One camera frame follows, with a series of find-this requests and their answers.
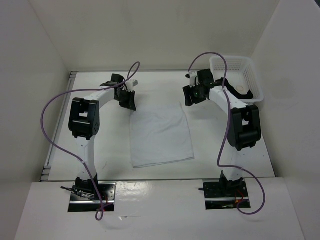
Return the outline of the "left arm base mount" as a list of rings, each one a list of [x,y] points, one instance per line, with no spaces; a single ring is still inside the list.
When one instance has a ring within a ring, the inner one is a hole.
[[[98,190],[104,204],[104,212],[113,212],[115,210],[116,186],[115,182],[100,181],[98,183]],[[61,186],[60,188],[70,193],[69,213],[95,212],[101,206],[101,201],[96,193],[76,190],[75,185],[72,187]]]

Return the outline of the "white skirt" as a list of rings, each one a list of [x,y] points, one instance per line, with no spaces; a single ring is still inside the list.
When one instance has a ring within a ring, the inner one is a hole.
[[[129,122],[130,158],[146,168],[195,158],[191,131],[181,103],[146,105]]]

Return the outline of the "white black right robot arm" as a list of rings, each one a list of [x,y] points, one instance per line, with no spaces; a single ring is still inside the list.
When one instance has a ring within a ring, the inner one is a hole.
[[[244,178],[239,157],[261,140],[259,108],[244,103],[252,92],[240,94],[226,77],[215,80],[210,69],[189,71],[189,85],[183,87],[185,105],[190,107],[206,100],[215,103],[227,115],[226,131],[218,152],[217,165],[222,169],[218,190],[224,197],[241,190]]]

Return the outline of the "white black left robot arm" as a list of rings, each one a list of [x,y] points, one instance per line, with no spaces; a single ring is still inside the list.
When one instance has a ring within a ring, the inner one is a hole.
[[[82,193],[88,200],[97,198],[100,193],[94,157],[95,138],[100,130],[100,109],[110,101],[117,101],[120,107],[136,111],[134,87],[137,85],[137,80],[126,81],[122,75],[113,73],[111,80],[101,84],[97,91],[84,98],[75,97],[71,102],[68,128],[83,164],[73,188],[75,193]]]

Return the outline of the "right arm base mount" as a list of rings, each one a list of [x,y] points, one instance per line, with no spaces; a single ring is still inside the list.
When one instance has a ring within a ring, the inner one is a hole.
[[[251,203],[244,180],[239,186],[226,190],[221,180],[204,180],[198,189],[203,192],[206,210],[250,209]]]

